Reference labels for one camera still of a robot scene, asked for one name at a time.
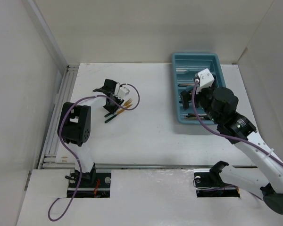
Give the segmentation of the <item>green handled gold fork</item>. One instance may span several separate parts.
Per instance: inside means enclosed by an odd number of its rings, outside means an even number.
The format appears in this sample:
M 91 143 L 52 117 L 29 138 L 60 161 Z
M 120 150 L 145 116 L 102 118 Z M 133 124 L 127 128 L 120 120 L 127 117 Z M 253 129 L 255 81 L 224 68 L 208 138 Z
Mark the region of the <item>green handled gold fork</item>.
M 128 99 L 124 104 L 123 104 L 123 107 L 127 107 L 131 104 L 131 102 L 133 101 L 132 98 Z

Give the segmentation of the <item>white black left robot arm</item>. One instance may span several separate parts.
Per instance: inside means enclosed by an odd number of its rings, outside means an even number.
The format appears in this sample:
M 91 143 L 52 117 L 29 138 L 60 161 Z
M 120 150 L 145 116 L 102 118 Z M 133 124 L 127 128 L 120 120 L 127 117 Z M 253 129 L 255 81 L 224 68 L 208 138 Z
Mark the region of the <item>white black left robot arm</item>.
M 101 88 L 93 90 L 91 98 L 84 97 L 77 104 L 65 102 L 58 123 L 57 134 L 63 144 L 73 144 L 81 147 L 86 143 L 91 134 L 92 110 L 103 107 L 108 117 L 116 113 L 119 106 L 125 101 L 129 90 L 116 81 L 105 79 Z M 78 162 L 75 164 L 75 172 L 70 176 L 84 186 L 90 187 L 96 182 L 96 168 L 90 155 L 84 151 L 72 149 Z

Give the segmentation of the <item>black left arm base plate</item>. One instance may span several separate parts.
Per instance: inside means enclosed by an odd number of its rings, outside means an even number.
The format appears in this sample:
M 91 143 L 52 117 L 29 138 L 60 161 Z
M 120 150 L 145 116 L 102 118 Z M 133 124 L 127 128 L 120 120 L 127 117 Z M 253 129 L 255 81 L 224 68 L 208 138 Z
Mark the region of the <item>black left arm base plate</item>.
M 67 198 L 75 193 L 79 175 L 71 172 L 65 176 L 68 180 Z M 82 178 L 75 198 L 109 198 L 111 186 L 111 172 L 97 172 L 93 181 Z

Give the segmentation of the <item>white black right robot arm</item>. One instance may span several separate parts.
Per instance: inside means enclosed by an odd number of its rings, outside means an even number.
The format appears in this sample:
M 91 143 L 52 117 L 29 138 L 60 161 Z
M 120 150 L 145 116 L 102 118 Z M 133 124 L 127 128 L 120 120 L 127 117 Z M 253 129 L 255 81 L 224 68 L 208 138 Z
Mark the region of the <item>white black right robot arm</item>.
M 225 87 L 182 91 L 183 108 L 201 107 L 217 125 L 209 132 L 227 139 L 252 160 L 260 173 L 238 169 L 225 161 L 217 162 L 209 171 L 200 171 L 194 177 L 196 188 L 205 191 L 227 185 L 240 187 L 260 198 L 271 210 L 283 215 L 283 161 L 262 139 L 248 118 L 236 111 L 238 97 Z

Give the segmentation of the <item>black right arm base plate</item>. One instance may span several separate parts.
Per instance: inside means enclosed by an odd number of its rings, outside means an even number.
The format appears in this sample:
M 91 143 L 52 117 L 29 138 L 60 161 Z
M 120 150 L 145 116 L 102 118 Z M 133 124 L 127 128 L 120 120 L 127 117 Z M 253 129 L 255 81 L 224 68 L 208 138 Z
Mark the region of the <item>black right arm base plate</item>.
M 196 188 L 197 198 L 240 198 L 238 187 L 212 179 L 209 172 L 194 173 L 192 183 Z

